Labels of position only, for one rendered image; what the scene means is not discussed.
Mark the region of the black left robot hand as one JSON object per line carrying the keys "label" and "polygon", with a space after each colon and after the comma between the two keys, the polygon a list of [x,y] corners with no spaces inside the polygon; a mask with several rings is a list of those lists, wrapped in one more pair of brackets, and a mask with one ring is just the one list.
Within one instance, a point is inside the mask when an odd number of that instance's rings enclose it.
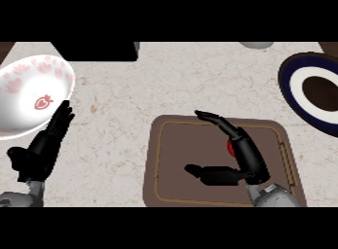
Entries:
{"label": "black left robot hand", "polygon": [[12,168],[19,172],[19,182],[43,182],[49,177],[74,116],[69,101],[63,100],[46,129],[34,136],[28,147],[7,150]]}

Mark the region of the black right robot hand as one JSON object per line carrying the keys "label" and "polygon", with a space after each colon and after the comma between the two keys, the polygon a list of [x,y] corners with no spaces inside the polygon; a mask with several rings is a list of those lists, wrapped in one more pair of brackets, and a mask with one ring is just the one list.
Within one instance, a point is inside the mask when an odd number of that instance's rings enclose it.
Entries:
{"label": "black right robot hand", "polygon": [[187,164],[184,170],[205,186],[236,186],[240,180],[245,180],[248,185],[264,183],[270,175],[258,148],[245,130],[239,126],[233,126],[217,114],[199,110],[195,110],[195,113],[198,118],[217,125],[227,135],[239,168]]}

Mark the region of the brown tray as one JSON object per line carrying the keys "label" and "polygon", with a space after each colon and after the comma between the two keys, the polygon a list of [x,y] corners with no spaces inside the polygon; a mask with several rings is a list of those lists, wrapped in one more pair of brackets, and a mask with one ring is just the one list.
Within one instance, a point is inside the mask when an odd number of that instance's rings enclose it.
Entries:
{"label": "brown tray", "polygon": [[[285,128],[269,120],[232,119],[260,150],[270,183],[279,184],[305,204],[305,195]],[[227,136],[193,116],[162,115],[150,124],[142,199],[146,206],[252,205],[246,185],[209,187],[186,172],[184,166],[238,166],[227,152]]]}

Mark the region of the navy and white plate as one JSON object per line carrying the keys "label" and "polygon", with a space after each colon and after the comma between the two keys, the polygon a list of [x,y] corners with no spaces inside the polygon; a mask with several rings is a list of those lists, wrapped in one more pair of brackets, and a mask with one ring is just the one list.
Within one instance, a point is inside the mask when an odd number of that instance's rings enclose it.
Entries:
{"label": "navy and white plate", "polygon": [[297,115],[338,138],[338,58],[325,53],[295,53],[280,64],[277,83]]}

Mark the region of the white bowl with pink print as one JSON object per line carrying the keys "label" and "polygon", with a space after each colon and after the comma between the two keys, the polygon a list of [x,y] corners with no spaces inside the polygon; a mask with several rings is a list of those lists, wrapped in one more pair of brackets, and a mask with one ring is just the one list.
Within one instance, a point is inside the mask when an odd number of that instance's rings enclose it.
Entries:
{"label": "white bowl with pink print", "polygon": [[75,73],[59,56],[28,56],[0,69],[0,140],[32,133],[50,121],[75,87]]}

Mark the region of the black box appliance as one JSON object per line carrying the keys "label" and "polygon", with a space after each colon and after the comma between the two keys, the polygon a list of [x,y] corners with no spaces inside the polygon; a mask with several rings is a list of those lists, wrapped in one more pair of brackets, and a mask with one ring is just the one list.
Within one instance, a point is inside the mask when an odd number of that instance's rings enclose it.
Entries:
{"label": "black box appliance", "polygon": [[53,42],[52,46],[68,61],[131,62],[139,59],[139,42]]}

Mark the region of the grey round object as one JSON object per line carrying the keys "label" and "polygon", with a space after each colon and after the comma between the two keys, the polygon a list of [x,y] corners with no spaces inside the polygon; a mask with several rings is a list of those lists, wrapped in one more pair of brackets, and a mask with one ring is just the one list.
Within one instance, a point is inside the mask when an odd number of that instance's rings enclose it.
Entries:
{"label": "grey round object", "polygon": [[267,49],[273,45],[273,42],[239,42],[239,43],[248,49],[255,49],[255,50]]}

